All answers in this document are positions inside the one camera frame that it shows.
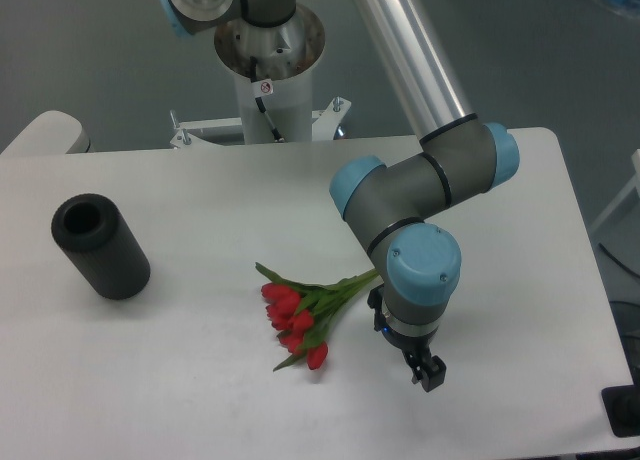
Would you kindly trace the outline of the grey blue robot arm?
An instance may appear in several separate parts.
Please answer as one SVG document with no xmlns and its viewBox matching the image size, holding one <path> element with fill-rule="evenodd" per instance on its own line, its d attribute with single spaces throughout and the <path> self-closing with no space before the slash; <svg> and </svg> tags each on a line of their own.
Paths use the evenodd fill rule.
<svg viewBox="0 0 640 460">
<path fill-rule="evenodd" d="M 214 31 L 246 143 L 334 135 L 326 117 L 312 114 L 310 73 L 325 36 L 310 9 L 298 0 L 159 1 L 177 32 Z M 374 156 L 353 160 L 334 175 L 330 194 L 381 276 L 368 298 L 375 329 L 429 391 L 445 378 L 430 343 L 461 268 L 456 240 L 429 218 L 512 178 L 519 149 L 504 126 L 478 120 L 418 0 L 354 2 L 421 150 L 392 166 Z"/>
</svg>

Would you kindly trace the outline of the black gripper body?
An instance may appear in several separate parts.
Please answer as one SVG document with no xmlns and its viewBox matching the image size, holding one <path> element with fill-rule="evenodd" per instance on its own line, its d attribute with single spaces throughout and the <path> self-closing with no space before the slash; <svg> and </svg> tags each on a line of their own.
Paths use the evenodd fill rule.
<svg viewBox="0 0 640 460">
<path fill-rule="evenodd" d="M 373 288 L 368 295 L 367 304 L 373 310 L 373 326 L 376 332 L 394 347 L 400 349 L 408 364 L 431 363 L 430 343 L 435 336 L 436 328 L 428 327 L 424 332 L 422 326 L 417 326 L 418 332 L 412 326 L 397 320 L 387 308 L 384 300 L 384 286 Z"/>
</svg>

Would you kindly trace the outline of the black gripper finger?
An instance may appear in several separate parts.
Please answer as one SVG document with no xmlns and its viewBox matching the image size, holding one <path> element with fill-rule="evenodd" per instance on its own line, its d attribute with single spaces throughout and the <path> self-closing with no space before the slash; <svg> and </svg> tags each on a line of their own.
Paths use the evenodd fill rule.
<svg viewBox="0 0 640 460">
<path fill-rule="evenodd" d="M 411 369 L 411 372 L 412 372 L 411 381 L 412 381 L 412 383 L 413 384 L 421 383 L 422 379 L 423 379 L 423 374 L 422 374 L 420 361 L 413 355 L 412 352 L 404 352 L 403 353 L 403 357 L 404 357 L 404 360 L 405 360 L 406 364 Z"/>
<path fill-rule="evenodd" d="M 438 356 L 424 357 L 419 368 L 421 384 L 425 392 L 431 392 L 444 383 L 446 364 Z"/>
</svg>

